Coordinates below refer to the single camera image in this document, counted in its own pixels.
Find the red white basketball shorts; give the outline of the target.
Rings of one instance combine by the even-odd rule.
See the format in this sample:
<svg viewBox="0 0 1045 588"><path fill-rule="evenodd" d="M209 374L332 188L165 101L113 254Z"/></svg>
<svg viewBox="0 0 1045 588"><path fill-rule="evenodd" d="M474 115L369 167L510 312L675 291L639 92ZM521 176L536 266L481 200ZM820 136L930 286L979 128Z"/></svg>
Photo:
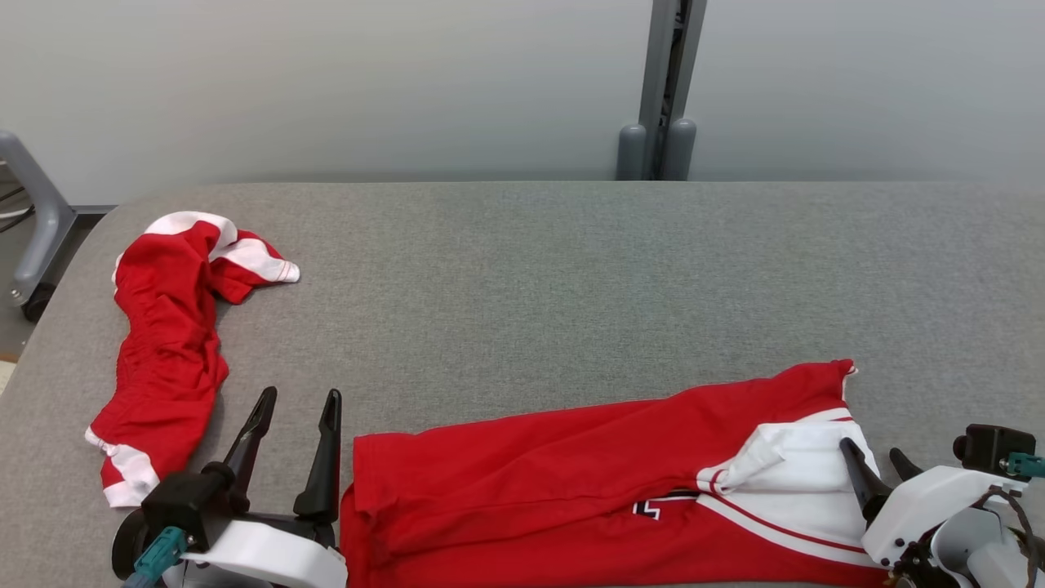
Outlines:
<svg viewBox="0 0 1045 588"><path fill-rule="evenodd" d="M114 300L127 337L114 394L85 433L104 454L108 505L141 505L204 439L229 373L217 301L242 304L259 287L300 278L299 266L264 239L208 212L161 216L117 257Z"/></svg>

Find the black caster wheel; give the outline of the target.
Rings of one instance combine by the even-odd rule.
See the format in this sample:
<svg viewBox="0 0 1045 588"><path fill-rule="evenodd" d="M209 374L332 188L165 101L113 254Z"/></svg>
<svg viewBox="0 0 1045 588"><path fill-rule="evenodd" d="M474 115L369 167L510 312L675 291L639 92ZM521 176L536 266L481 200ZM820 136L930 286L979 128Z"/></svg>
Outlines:
<svg viewBox="0 0 1045 588"><path fill-rule="evenodd" d="M21 306L22 315L30 323L38 323L42 314L46 311L53 293L56 291L56 284L42 282L37 284L33 293Z"/></svg>

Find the grey partition post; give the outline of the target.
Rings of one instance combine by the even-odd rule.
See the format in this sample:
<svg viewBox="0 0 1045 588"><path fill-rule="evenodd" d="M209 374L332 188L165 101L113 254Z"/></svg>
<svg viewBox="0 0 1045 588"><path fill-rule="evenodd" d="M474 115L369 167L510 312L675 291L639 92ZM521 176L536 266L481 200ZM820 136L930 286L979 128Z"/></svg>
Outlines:
<svg viewBox="0 0 1045 588"><path fill-rule="evenodd" d="M619 181L687 181L697 124L687 98L709 0L653 0L638 121L617 135Z"/></svg>

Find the grey metal table leg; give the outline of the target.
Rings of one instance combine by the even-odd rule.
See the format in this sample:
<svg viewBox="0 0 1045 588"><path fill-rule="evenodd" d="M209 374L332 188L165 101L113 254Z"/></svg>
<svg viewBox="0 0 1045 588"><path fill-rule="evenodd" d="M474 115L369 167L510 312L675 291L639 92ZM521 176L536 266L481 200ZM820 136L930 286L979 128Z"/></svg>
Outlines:
<svg viewBox="0 0 1045 588"><path fill-rule="evenodd" d="M11 305L23 306L29 303L31 295L44 282L45 274L76 220L76 212L11 131L0 130L0 158L11 168L16 181L27 190L34 207L33 235L11 275L10 293L7 293Z"/></svg>

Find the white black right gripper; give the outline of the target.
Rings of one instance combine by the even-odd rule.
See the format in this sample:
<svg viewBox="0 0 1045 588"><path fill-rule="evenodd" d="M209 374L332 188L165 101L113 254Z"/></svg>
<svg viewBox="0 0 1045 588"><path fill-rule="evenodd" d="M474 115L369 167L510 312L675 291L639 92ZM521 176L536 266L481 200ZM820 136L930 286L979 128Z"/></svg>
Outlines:
<svg viewBox="0 0 1045 588"><path fill-rule="evenodd" d="M1019 498L1029 478L938 465L924 471L900 448L888 452L888 487L852 438L840 439L860 513L865 552L888 570L1027 570L1029 517Z"/></svg>

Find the red number 23 basketball jersey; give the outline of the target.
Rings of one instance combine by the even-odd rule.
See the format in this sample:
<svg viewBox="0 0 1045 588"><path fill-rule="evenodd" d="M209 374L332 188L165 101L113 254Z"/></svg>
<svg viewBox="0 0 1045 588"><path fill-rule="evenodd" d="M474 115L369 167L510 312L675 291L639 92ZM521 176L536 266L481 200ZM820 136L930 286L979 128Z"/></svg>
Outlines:
<svg viewBox="0 0 1045 588"><path fill-rule="evenodd" d="M880 588L839 449L851 360L354 440L347 588Z"/></svg>

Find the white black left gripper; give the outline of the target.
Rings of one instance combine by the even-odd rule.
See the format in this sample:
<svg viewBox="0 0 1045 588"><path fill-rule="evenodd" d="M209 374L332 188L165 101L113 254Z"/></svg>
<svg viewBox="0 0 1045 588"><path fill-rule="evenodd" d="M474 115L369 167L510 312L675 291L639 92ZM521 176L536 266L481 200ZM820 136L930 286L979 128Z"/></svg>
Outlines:
<svg viewBox="0 0 1045 588"><path fill-rule="evenodd" d="M167 588L347 587L347 564L335 532L342 461L339 390L326 395L309 480L292 507L296 516L246 514L251 507L247 492L277 399L273 386L259 394L223 461L232 476L220 502L225 513L205 511L198 525L185 530L193 544L168 569Z"/></svg>

